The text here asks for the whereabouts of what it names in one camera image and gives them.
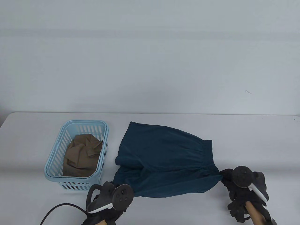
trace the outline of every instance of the basket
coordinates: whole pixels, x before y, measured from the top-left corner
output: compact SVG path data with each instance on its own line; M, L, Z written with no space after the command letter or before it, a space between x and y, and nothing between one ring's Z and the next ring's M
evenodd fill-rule
M100 184L103 164L107 152L108 125L101 120L70 120L60 129L55 144L46 162L45 177L57 182L66 190L88 191L93 184ZM78 134L92 134L99 141L103 141L96 171L89 177L63 176L62 166L68 145Z

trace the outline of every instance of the hand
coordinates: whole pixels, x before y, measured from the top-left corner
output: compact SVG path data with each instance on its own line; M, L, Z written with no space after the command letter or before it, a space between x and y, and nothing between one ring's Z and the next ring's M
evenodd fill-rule
M232 201L232 203L230 203L227 207L231 216L235 217L240 223L250 219L250 217L244 218L244 215L248 214L245 205L246 202L249 201L265 217L266 220L271 220L269 212L263 207L266 206L266 203L248 188L240 188L235 185L232 181L232 171L233 169L225 169L220 172L221 175L223 175L222 183L225 187L227 187L227 190L229 191L229 198Z
M123 211L117 211L114 208L105 209L97 213L90 214L82 225L95 225L101 221L105 221L107 225L115 225L115 221L120 218L123 214Z

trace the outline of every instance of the khaki garment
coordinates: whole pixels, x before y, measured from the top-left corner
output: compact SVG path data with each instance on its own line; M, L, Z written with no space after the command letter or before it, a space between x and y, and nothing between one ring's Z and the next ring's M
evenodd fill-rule
M102 141L91 134L76 135L64 155L63 175L88 177L97 168Z

